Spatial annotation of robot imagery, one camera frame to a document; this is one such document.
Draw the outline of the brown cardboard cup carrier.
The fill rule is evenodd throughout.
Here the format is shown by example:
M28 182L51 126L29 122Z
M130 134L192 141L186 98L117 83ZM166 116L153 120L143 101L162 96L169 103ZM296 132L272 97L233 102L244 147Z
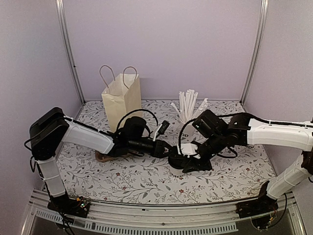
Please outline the brown cardboard cup carrier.
M112 157L112 156L108 156L106 154L100 153L98 151L95 151L95 159L101 163L114 161L114 160L122 159L122 158L126 158L126 157L128 157L128 155L119 156L119 157Z

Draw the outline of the white paper cup corner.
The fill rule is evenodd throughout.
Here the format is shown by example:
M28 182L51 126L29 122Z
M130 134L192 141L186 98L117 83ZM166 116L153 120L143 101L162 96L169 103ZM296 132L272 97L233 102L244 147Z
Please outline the white paper cup corner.
M171 173L173 177L182 180L183 179L183 173L182 172L172 172Z

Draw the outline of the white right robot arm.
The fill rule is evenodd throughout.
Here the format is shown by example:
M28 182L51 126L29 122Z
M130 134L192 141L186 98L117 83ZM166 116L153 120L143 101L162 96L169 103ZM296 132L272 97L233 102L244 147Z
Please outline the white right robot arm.
M264 213L272 202L313 174L313 124L310 121L288 122L258 118L250 113L218 116L210 110L190 121L206 138L202 144L182 144L178 141L178 153L198 161L209 160L225 148L248 145L278 146L298 149L301 154L278 176L263 183L258 199L253 202L256 213Z

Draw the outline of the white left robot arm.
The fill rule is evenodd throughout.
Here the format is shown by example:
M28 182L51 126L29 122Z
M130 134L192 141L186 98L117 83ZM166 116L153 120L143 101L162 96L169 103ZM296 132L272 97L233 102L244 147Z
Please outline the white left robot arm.
M25 147L31 153L31 169L38 171L54 205L69 212L72 199L91 199L132 204L163 205L172 191L155 183L144 172L126 165L127 157L148 155L164 160L169 145L143 136L146 122L131 117L115 133L106 133L64 115L55 107L30 127Z

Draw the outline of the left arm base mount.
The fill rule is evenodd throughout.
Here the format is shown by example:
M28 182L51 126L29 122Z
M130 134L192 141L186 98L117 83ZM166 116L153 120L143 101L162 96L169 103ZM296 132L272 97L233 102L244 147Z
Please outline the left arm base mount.
M83 196L72 199L66 193L58 197L50 196L47 208L62 214L87 218L90 209L90 200Z

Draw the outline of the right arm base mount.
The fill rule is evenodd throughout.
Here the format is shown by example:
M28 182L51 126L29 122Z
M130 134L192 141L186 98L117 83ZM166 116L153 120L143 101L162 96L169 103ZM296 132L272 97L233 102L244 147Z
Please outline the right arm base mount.
M267 196L267 186L269 181L262 184L259 195L256 199L236 204L236 213L240 218L251 217L263 213L274 211L274 215L267 215L252 220L252 225L259 229L268 229L276 217L278 204L277 199Z

